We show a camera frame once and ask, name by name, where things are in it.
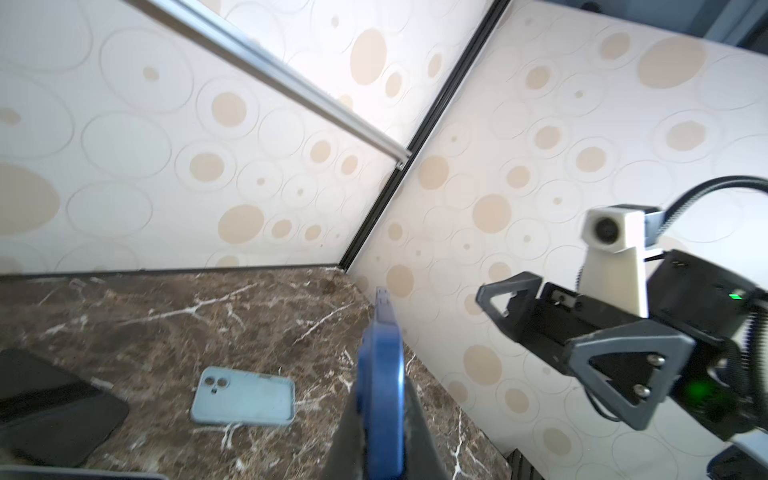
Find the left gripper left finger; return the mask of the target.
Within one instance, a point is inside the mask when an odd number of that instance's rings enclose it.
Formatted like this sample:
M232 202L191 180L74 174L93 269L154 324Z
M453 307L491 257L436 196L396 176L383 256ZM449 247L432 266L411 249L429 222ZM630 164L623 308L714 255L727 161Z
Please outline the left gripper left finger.
M322 480L363 480L366 478L365 432L357 398L349 395L333 435Z

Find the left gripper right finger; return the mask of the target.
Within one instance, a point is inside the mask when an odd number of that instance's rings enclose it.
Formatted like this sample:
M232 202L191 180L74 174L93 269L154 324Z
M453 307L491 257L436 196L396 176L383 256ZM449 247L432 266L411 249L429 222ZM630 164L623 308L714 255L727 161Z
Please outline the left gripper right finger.
M404 391L405 456L402 478L446 480L448 475L444 462L429 431L417 390L408 377L405 378Z

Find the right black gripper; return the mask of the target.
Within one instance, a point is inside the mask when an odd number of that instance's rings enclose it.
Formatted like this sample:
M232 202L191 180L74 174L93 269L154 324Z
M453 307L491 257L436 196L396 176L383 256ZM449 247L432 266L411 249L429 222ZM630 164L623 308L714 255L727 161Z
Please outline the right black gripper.
M644 430L671 400L723 440L765 428L765 290L679 250L664 254L647 288L644 318L531 272L483 284L475 302L616 422Z

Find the black phone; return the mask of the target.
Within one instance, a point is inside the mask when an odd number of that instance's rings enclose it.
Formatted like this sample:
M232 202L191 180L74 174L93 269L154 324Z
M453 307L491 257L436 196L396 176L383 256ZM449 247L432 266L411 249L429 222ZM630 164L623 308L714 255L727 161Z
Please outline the black phone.
M373 318L358 350L356 401L367 477L401 478L405 471L404 348L390 292L384 287L376 290Z

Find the black phone case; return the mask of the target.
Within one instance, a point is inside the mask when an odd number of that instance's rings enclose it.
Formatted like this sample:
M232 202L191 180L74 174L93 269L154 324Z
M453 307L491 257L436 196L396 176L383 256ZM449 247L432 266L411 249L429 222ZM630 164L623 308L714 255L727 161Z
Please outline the black phone case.
M26 350L1 352L1 448L78 467L118 429L128 403Z

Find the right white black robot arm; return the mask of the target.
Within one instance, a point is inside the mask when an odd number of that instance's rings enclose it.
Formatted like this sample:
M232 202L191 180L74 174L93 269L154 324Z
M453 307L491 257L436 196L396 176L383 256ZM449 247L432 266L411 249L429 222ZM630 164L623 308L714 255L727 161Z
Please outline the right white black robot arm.
M754 282L676 249L663 233L718 190L765 191L765 179L724 176L672 206L619 204L586 214L576 287L531 272L485 284L476 304L507 338L577 379L603 418L648 427L672 400L726 442L711 479L767 475L767 293Z

